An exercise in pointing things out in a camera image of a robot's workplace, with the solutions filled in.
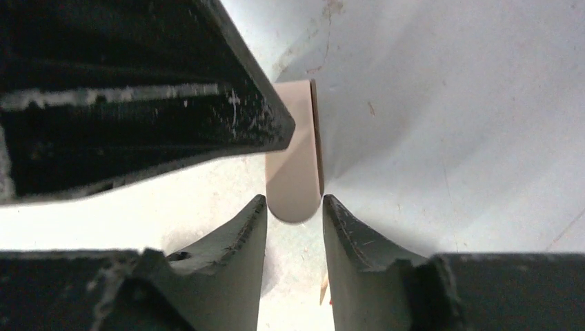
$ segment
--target worn black paint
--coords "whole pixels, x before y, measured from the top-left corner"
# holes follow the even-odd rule
[[[80,197],[290,142],[292,117],[219,1],[2,1],[0,16],[0,94],[180,83],[220,91],[0,108],[14,184],[4,203]]]
[[[324,197],[335,329],[585,330],[583,254],[402,249]]]
[[[266,199],[162,252],[0,252],[0,330],[257,328]]]

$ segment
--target chipped paint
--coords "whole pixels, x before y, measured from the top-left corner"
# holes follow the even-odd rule
[[[101,268],[94,280],[87,287],[88,291],[93,290],[98,283],[103,283],[103,293],[100,301],[93,308],[94,322],[90,328],[91,331],[100,330],[101,324],[114,308],[114,300],[123,283],[124,275],[132,271],[132,261],[121,263],[116,258],[111,257],[109,268]]]
[[[131,101],[166,100],[179,97],[199,97],[220,94],[218,84],[181,84],[164,86],[128,86],[126,88],[79,88],[57,92],[39,89],[6,93],[0,107],[6,111],[22,111],[36,105],[38,108],[58,106],[86,107],[98,102],[124,103]]]
[[[0,126],[0,203],[14,196],[14,183],[10,178],[10,157],[4,139],[4,129]]]

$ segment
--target black metal fixture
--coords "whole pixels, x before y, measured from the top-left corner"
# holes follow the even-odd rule
[[[323,230],[336,331],[585,330],[583,254],[409,252],[333,195]]]
[[[255,197],[166,258],[0,252],[0,330],[256,330],[267,212]]]
[[[0,203],[283,150],[295,123],[219,0],[0,1]]]

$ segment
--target scratch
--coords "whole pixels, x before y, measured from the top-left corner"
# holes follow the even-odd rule
[[[583,210],[581,210],[581,212],[566,226],[566,228],[564,228],[564,230],[561,231],[561,233],[553,239],[553,242],[551,242],[548,246],[546,246],[545,252],[548,252],[549,250],[551,250],[551,248],[559,241],[561,240],[565,234],[567,234],[567,232],[581,219],[581,217],[583,217],[583,215],[585,214],[585,208],[583,208]]]
[[[372,116],[376,116],[376,110],[374,109],[374,106],[372,106],[372,103],[369,101],[368,106],[370,106],[370,114],[372,114]]]
[[[236,126],[236,118],[237,118],[236,103],[239,104],[239,98],[235,94],[234,90],[232,90],[232,96],[228,99],[228,102],[234,106],[234,121],[232,122],[232,129],[233,129]]]
[[[453,198],[451,198],[451,188],[449,187],[449,180],[447,179],[447,168],[445,167],[445,161],[443,163],[443,177],[445,178],[445,185],[447,185],[447,193],[449,193],[449,201],[451,202],[451,208],[453,207]]]
[[[325,46],[325,56],[323,57],[323,63],[316,68],[305,70],[305,73],[307,74],[314,74],[318,72],[323,68],[325,62],[327,62],[327,55],[329,55],[329,44],[331,40],[331,7],[327,7],[327,19],[329,20],[329,28],[327,29],[327,46]]]

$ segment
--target white surface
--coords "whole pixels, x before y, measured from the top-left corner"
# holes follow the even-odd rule
[[[326,192],[360,219],[422,254],[585,251],[585,1],[224,3],[271,79],[316,78]],[[213,161],[3,208],[0,245],[170,252],[262,192],[261,155]],[[259,330],[333,329],[319,213],[269,220]]]

